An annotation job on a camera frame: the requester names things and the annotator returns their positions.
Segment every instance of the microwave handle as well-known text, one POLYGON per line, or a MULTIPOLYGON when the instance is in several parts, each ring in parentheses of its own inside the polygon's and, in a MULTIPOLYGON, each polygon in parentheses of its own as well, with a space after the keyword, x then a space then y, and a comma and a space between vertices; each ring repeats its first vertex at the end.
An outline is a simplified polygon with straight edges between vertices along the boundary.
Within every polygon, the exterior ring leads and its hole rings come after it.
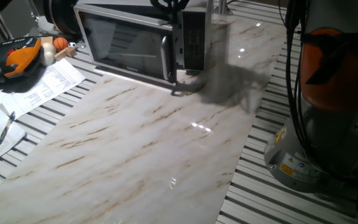
POLYGON ((161 42, 161 59, 162 59, 162 74, 164 75, 164 79, 168 80, 171 72, 169 71, 168 63, 169 60, 169 53, 167 53, 169 46, 168 46, 168 37, 164 36, 161 42))

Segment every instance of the white marble countertop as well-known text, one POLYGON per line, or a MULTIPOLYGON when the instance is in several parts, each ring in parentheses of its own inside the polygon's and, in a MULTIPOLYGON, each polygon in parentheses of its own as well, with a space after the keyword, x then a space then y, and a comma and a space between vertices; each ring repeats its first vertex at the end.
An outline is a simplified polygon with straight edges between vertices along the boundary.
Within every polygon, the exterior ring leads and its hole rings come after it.
POLYGON ((0 223, 214 223, 285 38, 214 23, 201 91, 105 75, 2 183, 0 223))

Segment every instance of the basketball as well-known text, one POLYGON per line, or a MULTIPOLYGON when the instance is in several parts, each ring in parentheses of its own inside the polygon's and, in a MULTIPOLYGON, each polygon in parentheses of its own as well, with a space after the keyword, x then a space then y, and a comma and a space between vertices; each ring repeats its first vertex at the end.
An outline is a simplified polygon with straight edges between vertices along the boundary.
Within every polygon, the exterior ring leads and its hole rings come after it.
POLYGON ((68 41, 63 37, 58 37, 53 41, 53 46, 56 48, 56 51, 59 52, 68 47, 68 41))

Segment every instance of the warning label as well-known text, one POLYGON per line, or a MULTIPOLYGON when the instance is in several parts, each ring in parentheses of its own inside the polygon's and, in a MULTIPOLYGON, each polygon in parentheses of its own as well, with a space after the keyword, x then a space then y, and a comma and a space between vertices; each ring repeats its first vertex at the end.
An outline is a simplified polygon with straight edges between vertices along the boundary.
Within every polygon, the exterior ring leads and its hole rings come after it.
POLYGON ((319 172, 310 164, 285 153, 285 157, 280 165, 280 170, 291 177, 307 182, 315 183, 319 178, 319 172))

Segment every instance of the microwave control panel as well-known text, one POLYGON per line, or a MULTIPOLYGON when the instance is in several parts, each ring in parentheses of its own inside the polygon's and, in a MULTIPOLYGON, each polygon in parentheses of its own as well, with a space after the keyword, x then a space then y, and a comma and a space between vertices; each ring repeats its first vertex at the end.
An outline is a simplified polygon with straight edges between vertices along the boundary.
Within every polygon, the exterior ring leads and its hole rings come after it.
POLYGON ((187 70, 204 70, 205 14, 183 13, 184 67, 187 70))

